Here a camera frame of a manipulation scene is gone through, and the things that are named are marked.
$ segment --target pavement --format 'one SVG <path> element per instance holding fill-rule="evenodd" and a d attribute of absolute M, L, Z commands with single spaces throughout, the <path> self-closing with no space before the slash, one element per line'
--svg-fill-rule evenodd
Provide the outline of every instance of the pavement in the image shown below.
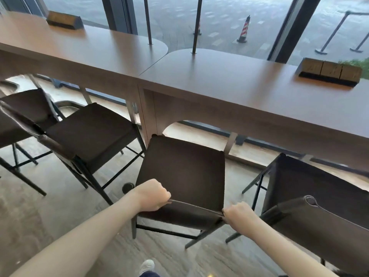
<path fill-rule="evenodd" d="M 80 15 L 83 19 L 107 25 L 101 0 L 44 0 L 51 10 Z M 169 52 L 192 48 L 198 0 L 148 0 L 152 36 L 163 41 Z M 147 36 L 144 0 L 133 0 L 138 34 Z M 292 0 L 203 0 L 198 48 L 266 59 L 277 37 Z M 326 48 L 320 49 L 344 12 L 369 13 L 369 0 L 321 0 L 295 47 L 288 64 L 298 65 L 303 57 L 330 61 L 369 57 L 369 40 L 361 50 L 355 48 L 369 32 L 369 16 L 350 15 Z M 247 43 L 238 43 L 247 16 L 250 25 Z"/>

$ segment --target traffic cone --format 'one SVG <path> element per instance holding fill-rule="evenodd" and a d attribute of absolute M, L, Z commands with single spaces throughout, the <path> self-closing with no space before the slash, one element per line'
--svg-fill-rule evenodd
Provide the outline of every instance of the traffic cone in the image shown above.
<path fill-rule="evenodd" d="M 248 16 L 246 18 L 245 25 L 242 28 L 241 35 L 239 36 L 239 39 L 237 39 L 237 42 L 239 42 L 239 43 L 245 43 L 245 42 L 247 42 L 246 41 L 246 37 L 247 37 L 247 29 L 249 28 L 249 23 L 250 23 L 250 16 Z"/>
<path fill-rule="evenodd" d="M 200 21 L 199 21 L 199 31 L 197 32 L 198 35 L 201 35 L 201 32 L 200 32 Z"/>

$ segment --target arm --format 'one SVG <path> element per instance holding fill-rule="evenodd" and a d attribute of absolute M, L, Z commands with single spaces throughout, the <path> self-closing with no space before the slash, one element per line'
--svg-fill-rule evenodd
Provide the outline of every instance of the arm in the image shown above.
<path fill-rule="evenodd" d="M 122 226 L 141 211 L 155 211 L 168 203 L 170 193 L 155 179 L 123 196 L 43 249 L 11 277 L 82 277 Z"/>
<path fill-rule="evenodd" d="M 245 202 L 224 209 L 227 222 L 252 239 L 289 277 L 337 277 L 276 232 Z"/>

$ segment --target brown chair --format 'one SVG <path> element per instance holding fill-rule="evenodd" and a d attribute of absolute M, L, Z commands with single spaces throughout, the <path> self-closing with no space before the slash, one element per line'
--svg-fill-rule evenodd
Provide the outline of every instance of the brown chair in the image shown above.
<path fill-rule="evenodd" d="M 266 223 L 322 263 L 353 275 L 369 272 L 369 192 L 280 154 L 242 191 L 257 183 L 253 209 L 266 173 L 270 180 L 261 214 Z M 239 236 L 235 233 L 226 242 Z"/>
<path fill-rule="evenodd" d="M 194 143 L 153 135 L 137 177 L 136 185 L 158 180 L 172 194 L 172 203 L 140 217 L 201 230 L 198 236 L 137 224 L 136 228 L 192 239 L 188 248 L 224 225 L 224 152 Z"/>
<path fill-rule="evenodd" d="M 137 125 L 97 103 L 81 108 L 46 130 L 4 102 L 0 102 L 0 109 L 28 134 L 54 151 L 81 184 L 91 186 L 110 205 L 113 202 L 104 188 L 145 152 Z M 136 138 L 142 148 L 140 153 L 127 147 Z M 136 156 L 101 187 L 93 174 L 124 147 Z"/>
<path fill-rule="evenodd" d="M 42 89 L 27 90 L 0 98 L 0 101 L 6 102 L 8 105 L 19 111 L 22 115 L 36 121 L 43 130 L 58 123 L 58 108 L 51 102 L 49 97 Z M 38 164 L 37 159 L 44 157 L 50 153 L 44 153 L 37 157 L 32 157 L 17 142 L 30 137 L 30 134 L 19 128 L 11 118 L 0 112 L 0 148 L 12 145 L 15 165 L 12 166 L 3 158 L 0 158 L 0 165 L 11 172 L 16 177 L 23 180 L 26 184 L 34 188 L 42 195 L 46 193 L 36 186 L 32 181 L 26 178 L 21 172 L 20 167 L 33 162 Z M 29 160 L 19 163 L 17 150 L 23 153 Z"/>

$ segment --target blue pants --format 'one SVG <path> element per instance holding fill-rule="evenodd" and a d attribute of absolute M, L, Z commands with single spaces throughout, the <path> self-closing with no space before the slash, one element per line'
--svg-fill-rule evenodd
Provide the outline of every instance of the blue pants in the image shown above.
<path fill-rule="evenodd" d="M 140 277 L 160 277 L 158 274 L 152 271 L 146 271 L 140 275 Z"/>

